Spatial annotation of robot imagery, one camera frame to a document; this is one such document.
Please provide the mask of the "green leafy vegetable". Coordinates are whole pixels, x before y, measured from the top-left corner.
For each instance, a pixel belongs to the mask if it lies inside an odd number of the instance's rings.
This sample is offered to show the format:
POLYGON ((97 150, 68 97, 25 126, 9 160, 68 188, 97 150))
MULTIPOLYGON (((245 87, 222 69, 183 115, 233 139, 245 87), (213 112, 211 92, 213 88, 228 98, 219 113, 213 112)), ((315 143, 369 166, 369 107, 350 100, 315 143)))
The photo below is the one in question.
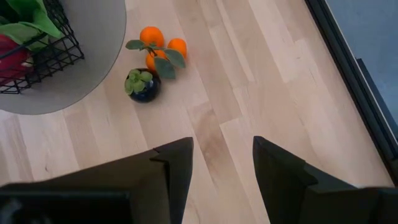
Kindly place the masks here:
POLYGON ((0 34, 19 45, 44 34, 43 38, 27 46, 34 52, 44 48, 49 37, 63 37, 50 19, 43 0, 0 0, 0 34))

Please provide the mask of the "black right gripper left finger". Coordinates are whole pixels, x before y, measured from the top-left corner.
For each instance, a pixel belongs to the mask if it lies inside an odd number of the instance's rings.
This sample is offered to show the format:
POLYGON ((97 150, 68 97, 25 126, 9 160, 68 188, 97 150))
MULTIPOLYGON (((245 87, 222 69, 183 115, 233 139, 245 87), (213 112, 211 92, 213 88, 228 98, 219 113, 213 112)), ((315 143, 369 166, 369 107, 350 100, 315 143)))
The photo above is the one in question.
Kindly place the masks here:
POLYGON ((193 139, 40 182, 0 186, 0 224, 182 224, 193 139))

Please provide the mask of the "leafy tangerine cluster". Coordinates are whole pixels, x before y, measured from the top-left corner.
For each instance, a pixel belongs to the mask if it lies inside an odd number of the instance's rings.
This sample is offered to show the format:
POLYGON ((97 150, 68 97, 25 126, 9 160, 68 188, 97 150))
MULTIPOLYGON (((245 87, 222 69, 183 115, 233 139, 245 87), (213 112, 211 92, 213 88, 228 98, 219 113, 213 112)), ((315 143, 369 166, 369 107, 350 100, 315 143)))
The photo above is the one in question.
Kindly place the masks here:
POLYGON ((174 38, 165 45, 164 35, 157 27, 143 28, 139 39, 129 40, 125 48, 146 51, 147 69, 160 78, 176 79, 176 69, 186 67, 187 43, 174 38))

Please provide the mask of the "black wire basket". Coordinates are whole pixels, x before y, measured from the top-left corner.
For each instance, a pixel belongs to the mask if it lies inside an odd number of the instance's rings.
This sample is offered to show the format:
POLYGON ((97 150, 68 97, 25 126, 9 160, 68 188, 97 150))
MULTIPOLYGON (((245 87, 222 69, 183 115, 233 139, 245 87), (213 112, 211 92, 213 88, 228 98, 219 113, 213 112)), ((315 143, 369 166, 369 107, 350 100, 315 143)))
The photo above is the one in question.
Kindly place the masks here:
POLYGON ((31 88, 32 85, 40 83, 44 78, 53 76, 54 73, 62 71, 65 67, 73 65, 77 60, 82 60, 85 57, 60 0, 43 0, 43 2, 50 19, 62 32, 63 37, 59 39, 49 37, 49 42, 44 48, 35 52, 29 50, 27 46, 43 38, 45 35, 42 34, 0 56, 2 59, 21 48, 26 48, 33 58, 33 71, 7 85, 0 85, 0 94, 20 94, 31 88))

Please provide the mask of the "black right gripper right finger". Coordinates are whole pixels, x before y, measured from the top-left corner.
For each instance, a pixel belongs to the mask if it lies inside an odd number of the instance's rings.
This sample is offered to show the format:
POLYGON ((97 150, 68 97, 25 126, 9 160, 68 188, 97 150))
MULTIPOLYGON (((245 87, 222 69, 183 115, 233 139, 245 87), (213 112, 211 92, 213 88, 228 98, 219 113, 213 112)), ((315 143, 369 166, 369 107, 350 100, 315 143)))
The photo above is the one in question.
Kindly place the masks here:
POLYGON ((271 224, 398 224, 398 188, 357 188, 262 136, 252 156, 271 224))

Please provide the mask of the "black bar behind table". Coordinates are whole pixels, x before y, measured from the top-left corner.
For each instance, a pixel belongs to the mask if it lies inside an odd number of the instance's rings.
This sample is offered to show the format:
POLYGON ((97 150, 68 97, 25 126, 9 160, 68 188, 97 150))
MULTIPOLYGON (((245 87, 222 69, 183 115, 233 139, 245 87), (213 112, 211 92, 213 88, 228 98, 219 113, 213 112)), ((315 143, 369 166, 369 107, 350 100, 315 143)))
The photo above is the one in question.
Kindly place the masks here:
POLYGON ((358 65, 359 65, 359 67, 360 67, 360 69, 361 69, 361 71, 362 71, 362 73, 363 73, 363 75, 364 75, 364 77, 365 77, 365 79, 366 79, 366 81, 367 81, 367 83, 368 83, 368 85, 369 85, 369 87, 370 87, 370 89, 371 89, 371 91, 372 91, 372 93, 373 93, 373 95, 374 95, 374 97, 375 97, 375 99, 376 99, 376 101, 377 101, 377 103, 378 103, 383 115, 385 116, 386 121, 389 124, 394 124, 396 126, 397 123, 396 123, 395 119, 393 118, 393 116, 391 115, 391 112, 389 111, 389 109, 388 109, 388 107, 387 107, 382 95, 380 94, 379 90, 377 89, 377 86, 374 83, 372 77, 370 76, 370 74, 369 74, 369 72, 368 72, 363 60, 361 58, 357 58, 356 61, 357 61, 358 65))

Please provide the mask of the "dark mangosteen with green cap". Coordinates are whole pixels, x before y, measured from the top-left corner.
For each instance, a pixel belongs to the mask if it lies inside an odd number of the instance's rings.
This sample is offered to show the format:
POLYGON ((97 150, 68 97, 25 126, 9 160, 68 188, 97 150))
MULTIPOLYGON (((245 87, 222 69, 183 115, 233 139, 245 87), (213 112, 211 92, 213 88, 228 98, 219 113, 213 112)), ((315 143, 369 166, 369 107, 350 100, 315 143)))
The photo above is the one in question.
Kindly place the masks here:
POLYGON ((147 68, 130 70, 124 81, 125 93, 138 103, 153 101, 159 95, 160 89, 160 78, 147 68))

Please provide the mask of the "pink dragon fruit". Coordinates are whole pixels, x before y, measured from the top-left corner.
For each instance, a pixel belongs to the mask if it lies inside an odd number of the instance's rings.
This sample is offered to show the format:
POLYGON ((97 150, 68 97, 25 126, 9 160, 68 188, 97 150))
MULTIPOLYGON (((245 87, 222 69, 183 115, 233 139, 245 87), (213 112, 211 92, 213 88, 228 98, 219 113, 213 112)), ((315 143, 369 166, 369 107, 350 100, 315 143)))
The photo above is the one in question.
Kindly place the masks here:
MULTIPOLYGON (((8 36, 0 34, 0 56, 18 48, 19 44, 8 36)), ((30 51, 21 48, 0 59, 0 85, 7 85, 33 71, 33 58, 30 51)))

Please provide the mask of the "round grey mat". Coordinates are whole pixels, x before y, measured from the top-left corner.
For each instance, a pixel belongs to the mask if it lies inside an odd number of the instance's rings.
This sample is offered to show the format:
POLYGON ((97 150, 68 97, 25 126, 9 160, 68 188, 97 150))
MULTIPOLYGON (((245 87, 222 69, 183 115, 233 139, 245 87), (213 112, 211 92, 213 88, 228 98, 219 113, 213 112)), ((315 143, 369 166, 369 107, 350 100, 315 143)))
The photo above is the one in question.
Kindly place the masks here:
POLYGON ((126 31, 125 0, 60 0, 84 59, 20 94, 0 94, 0 111, 37 115, 64 109, 83 99, 106 77, 126 31))

